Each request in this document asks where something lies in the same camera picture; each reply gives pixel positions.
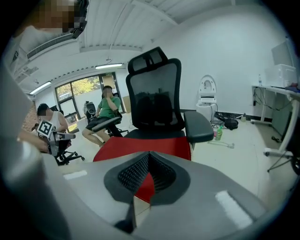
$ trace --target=green bottle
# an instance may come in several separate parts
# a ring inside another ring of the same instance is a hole
[[[222,126],[220,126],[217,130],[217,136],[215,138],[216,141],[220,141],[222,137],[223,131],[222,131]]]

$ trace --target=green t-shirt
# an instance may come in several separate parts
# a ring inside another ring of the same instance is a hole
[[[117,109],[119,109],[119,107],[121,105],[121,100],[118,97],[112,97],[111,100],[116,105]],[[99,117],[108,117],[108,118],[115,117],[112,109],[108,105],[106,98],[102,99],[102,101],[98,105],[98,108],[101,108]]]

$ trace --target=shorts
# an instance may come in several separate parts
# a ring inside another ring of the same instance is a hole
[[[92,131],[92,128],[97,126],[100,123],[103,123],[107,120],[109,120],[110,118],[108,117],[100,117],[100,118],[94,118],[92,119],[92,121],[90,121],[90,123],[85,127],[87,130]]]

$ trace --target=white tank top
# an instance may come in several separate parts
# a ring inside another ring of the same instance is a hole
[[[53,116],[50,120],[50,122],[53,123],[53,125],[56,127],[56,130],[61,127],[60,121],[58,120],[58,113],[59,113],[58,111],[54,111]]]

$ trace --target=ceiling light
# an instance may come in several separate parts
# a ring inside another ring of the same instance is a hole
[[[36,94],[38,91],[44,89],[44,88],[45,88],[46,86],[48,86],[49,84],[51,84],[50,81],[44,83],[42,86],[40,86],[40,87],[38,87],[37,89],[33,90],[33,91],[30,93],[30,95]]]
[[[105,68],[116,68],[116,67],[122,67],[123,64],[109,64],[109,65],[101,65],[101,66],[96,66],[96,69],[105,69]]]

